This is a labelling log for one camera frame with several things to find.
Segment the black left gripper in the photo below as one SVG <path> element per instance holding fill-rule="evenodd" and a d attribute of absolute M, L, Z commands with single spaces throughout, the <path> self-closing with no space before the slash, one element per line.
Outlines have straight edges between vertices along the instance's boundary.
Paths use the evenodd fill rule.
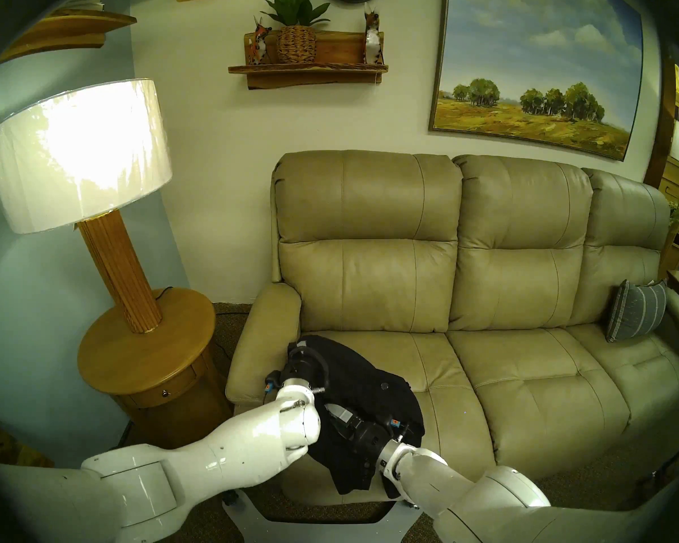
<path fill-rule="evenodd" d="M 290 379 L 300 379 L 310 387 L 328 387 L 329 364 L 316 349 L 296 344 L 289 348 L 287 363 L 280 372 L 280 385 Z"/>

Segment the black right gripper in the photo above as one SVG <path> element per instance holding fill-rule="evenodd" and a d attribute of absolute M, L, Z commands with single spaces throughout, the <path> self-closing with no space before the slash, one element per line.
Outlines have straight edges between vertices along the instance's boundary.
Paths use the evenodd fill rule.
<path fill-rule="evenodd" d="M 326 405 L 331 419 L 339 427 L 339 433 L 350 443 L 350 450 L 368 467 L 376 468 L 377 461 L 387 443 L 393 438 L 393 428 L 387 424 L 361 420 L 361 417 L 339 405 Z"/>

